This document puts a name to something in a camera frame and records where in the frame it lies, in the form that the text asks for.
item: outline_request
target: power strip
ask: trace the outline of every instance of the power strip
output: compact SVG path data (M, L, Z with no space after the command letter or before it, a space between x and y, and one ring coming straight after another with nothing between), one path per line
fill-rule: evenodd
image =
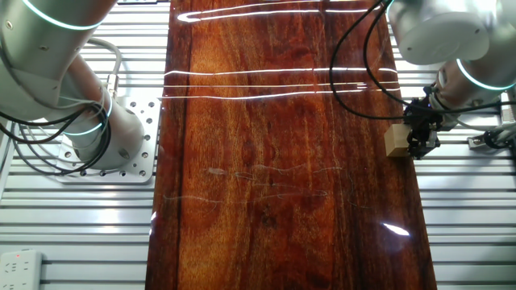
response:
M34 250L4 253L0 256L1 290L38 290L41 253Z

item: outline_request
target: perforated metal plate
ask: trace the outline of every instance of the perforated metal plate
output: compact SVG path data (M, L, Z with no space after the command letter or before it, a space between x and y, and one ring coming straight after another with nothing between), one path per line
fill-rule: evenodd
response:
M141 97L124 97L117 100L121 106L138 116L144 126L144 142L139 152L126 165L116 170L88 169L80 173L58 176L56 179L64 184L143 184L149 182L154 168L157 132L160 122L160 101ZM57 165L74 169L81 166L81 161L70 147L72 141L64 137L59 150Z

